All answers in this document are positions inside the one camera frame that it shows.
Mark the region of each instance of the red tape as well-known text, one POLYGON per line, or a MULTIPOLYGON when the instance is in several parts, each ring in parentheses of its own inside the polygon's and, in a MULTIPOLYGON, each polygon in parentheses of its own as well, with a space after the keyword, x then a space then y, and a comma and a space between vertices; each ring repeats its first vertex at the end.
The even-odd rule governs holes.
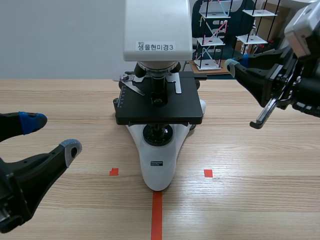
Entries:
POLYGON ((161 191, 153 192, 151 240, 162 240, 162 192, 161 191))
POLYGON ((211 169, 205 169, 205 170, 204 170, 204 176, 205 176, 206 178, 213 178, 213 177, 214 177, 214 174, 213 174, 213 172, 212 172, 211 169))
POLYGON ((109 176, 118 176, 119 175, 119 168, 112 168, 109 172, 109 176))

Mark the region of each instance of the wood grain surface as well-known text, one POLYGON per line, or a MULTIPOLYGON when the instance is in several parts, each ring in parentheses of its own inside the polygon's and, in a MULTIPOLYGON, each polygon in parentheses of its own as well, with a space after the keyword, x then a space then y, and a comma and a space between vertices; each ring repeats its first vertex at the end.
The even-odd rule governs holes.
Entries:
MULTIPOLYGON (((65 139, 82 153, 33 219, 1 240, 149 240, 153 193, 136 146, 115 120, 111 80, 1 80, 0 112, 43 113, 46 127, 0 144, 14 162, 65 139), (119 168, 119 176, 109 176, 119 168)), ((265 127, 262 110, 234 80, 201 82, 207 110, 186 139, 163 192, 164 240, 319 240, 320 119, 289 107, 265 127), (204 177, 213 170, 213 178, 204 177)))

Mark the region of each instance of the black microscope stage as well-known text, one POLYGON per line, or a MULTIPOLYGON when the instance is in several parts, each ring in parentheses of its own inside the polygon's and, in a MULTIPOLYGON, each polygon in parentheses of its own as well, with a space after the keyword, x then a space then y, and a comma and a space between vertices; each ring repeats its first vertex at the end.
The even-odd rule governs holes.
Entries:
POLYGON ((180 77, 181 94, 176 93, 174 82, 167 82, 167 104, 163 106, 152 104, 151 78, 146 77, 141 83, 133 82, 133 85, 145 95, 142 96, 125 85, 122 87, 115 106, 118 125, 202 123, 203 111, 194 77, 180 77))

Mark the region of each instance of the microscope base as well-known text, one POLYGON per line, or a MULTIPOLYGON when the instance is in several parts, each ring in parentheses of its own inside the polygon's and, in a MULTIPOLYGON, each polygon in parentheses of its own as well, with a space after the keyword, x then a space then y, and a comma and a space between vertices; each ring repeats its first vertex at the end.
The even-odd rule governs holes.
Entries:
MULTIPOLYGON (((206 103, 200 100, 203 114, 206 111, 206 103)), ((127 126, 136 144, 140 156, 140 167, 143 180, 154 191, 166 189, 176 171, 176 162, 179 151, 192 127, 191 124, 171 124, 173 129, 172 140, 165 146, 151 146, 146 143, 143 130, 146 125, 127 126)))

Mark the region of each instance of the red tape line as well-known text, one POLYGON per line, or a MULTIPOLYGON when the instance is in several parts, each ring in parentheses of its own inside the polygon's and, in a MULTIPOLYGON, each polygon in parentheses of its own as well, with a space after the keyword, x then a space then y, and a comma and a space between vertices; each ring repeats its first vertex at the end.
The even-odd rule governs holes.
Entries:
POLYGON ((161 191, 153 192, 151 240, 162 240, 162 192, 161 191))
POLYGON ((109 172, 109 176, 118 176, 119 175, 119 168, 112 168, 109 172))

